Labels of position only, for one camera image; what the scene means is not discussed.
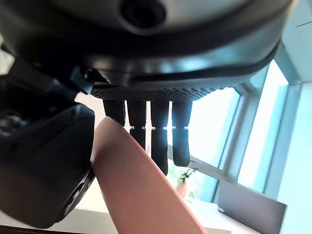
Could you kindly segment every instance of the ceiling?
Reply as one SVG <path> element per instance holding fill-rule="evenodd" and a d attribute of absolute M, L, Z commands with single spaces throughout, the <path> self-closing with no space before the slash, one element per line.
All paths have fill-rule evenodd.
<path fill-rule="evenodd" d="M 301 0 L 290 16 L 283 43 L 303 81 L 312 81 L 312 0 Z"/>

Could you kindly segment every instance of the window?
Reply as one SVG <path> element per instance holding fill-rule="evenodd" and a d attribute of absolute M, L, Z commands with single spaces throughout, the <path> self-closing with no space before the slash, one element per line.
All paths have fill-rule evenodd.
<path fill-rule="evenodd" d="M 253 122 L 238 183 L 262 192 L 271 162 L 288 81 L 272 61 Z"/>

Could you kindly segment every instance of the robotic hand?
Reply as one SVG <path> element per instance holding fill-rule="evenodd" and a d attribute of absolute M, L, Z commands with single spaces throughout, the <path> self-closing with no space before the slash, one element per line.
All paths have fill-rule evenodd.
<path fill-rule="evenodd" d="M 172 101 L 175 164 L 187 166 L 192 101 L 247 81 L 274 57 L 292 0 L 0 0 L 0 209 L 48 228 L 80 201 L 94 174 L 94 113 L 78 92 L 104 100 L 144 144 L 152 102 L 152 158 L 168 171 Z"/>

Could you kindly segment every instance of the black robotic finger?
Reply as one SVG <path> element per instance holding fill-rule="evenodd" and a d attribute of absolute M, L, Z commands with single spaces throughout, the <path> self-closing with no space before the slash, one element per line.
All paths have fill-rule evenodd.
<path fill-rule="evenodd" d="M 132 128 L 130 134 L 145 150 L 145 128 Z"/>
<path fill-rule="evenodd" d="M 153 129 L 152 130 L 152 160 L 157 164 L 160 170 L 168 174 L 168 141 L 167 130 Z"/>
<path fill-rule="evenodd" d="M 173 158 L 176 166 L 186 167 L 190 163 L 189 125 L 192 111 L 192 102 L 172 103 L 172 125 L 173 129 Z"/>
<path fill-rule="evenodd" d="M 189 125 L 192 111 L 191 101 L 178 101 L 172 103 L 172 126 L 184 128 Z"/>
<path fill-rule="evenodd" d="M 146 123 L 146 102 L 127 101 L 129 123 L 134 127 L 145 127 Z"/>
<path fill-rule="evenodd" d="M 164 130 L 164 127 L 168 123 L 168 114 L 168 102 L 151 102 L 152 126 L 155 128 L 152 130 L 152 160 L 165 175 L 168 173 L 168 140 L 167 130 Z"/>
<path fill-rule="evenodd" d="M 152 126 L 162 129 L 167 126 L 169 114 L 169 102 L 151 101 Z"/>
<path fill-rule="evenodd" d="M 103 100 L 103 104 L 106 115 L 125 126 L 125 102 Z"/>
<path fill-rule="evenodd" d="M 173 158 L 176 166 L 187 167 L 190 164 L 189 130 L 173 129 Z"/>
<path fill-rule="evenodd" d="M 132 126 L 131 136 L 145 149 L 146 102 L 128 101 L 129 123 Z"/>

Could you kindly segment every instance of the glass window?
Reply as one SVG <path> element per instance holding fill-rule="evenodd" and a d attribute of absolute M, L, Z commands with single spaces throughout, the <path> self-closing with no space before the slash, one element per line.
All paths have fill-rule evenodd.
<path fill-rule="evenodd" d="M 234 88 L 226 88 L 193 102 L 188 126 L 191 156 L 214 167 L 219 166 L 239 97 Z M 172 145 L 170 114 L 167 128 L 168 144 Z"/>
<path fill-rule="evenodd" d="M 282 115 L 288 81 L 272 61 L 253 122 L 238 183 L 263 192 Z"/>

